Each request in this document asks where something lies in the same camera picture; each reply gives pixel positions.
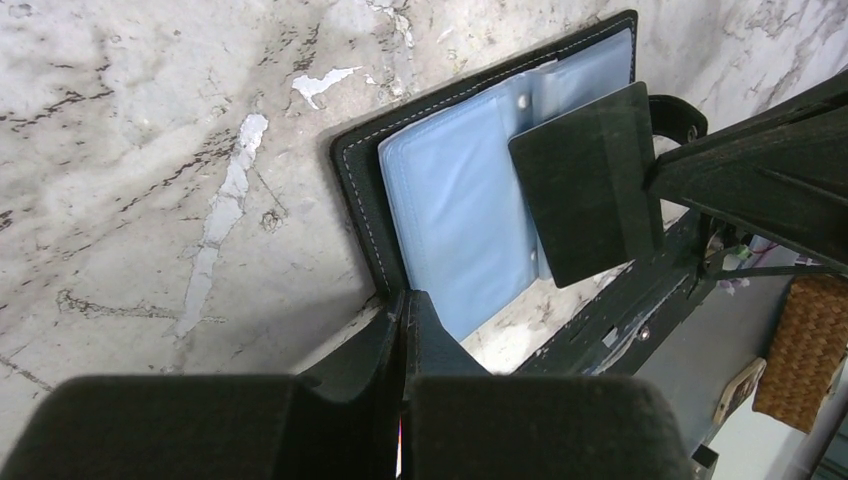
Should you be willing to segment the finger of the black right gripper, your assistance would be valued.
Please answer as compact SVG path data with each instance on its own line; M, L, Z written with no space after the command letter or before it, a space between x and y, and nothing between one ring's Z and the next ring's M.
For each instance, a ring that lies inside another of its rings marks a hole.
M661 155L647 190L846 272L846 72Z

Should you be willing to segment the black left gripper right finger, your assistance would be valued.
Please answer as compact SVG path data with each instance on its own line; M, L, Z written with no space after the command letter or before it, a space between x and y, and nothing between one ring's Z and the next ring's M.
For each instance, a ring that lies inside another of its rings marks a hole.
M630 376L496 375L403 296L405 479L689 479L670 405Z

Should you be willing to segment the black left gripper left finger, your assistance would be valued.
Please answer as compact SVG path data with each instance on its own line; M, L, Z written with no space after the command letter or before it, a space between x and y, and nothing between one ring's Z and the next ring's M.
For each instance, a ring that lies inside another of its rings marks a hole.
M390 479L403 298L298 375L87 376L61 384L5 479Z

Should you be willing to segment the black credit card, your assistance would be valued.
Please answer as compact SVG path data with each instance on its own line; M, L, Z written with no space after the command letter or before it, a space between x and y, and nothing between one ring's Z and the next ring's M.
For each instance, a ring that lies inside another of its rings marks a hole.
M516 135L508 148L557 287L662 247L660 203L644 189L655 159L644 83Z

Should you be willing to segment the black leather card holder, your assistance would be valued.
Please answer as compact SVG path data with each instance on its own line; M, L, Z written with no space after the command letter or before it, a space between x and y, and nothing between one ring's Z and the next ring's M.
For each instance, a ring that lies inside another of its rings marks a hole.
M335 137L330 158L378 295L427 293L466 336L534 283L554 283L508 143L639 82L628 9ZM652 135L686 144L706 117L650 95Z

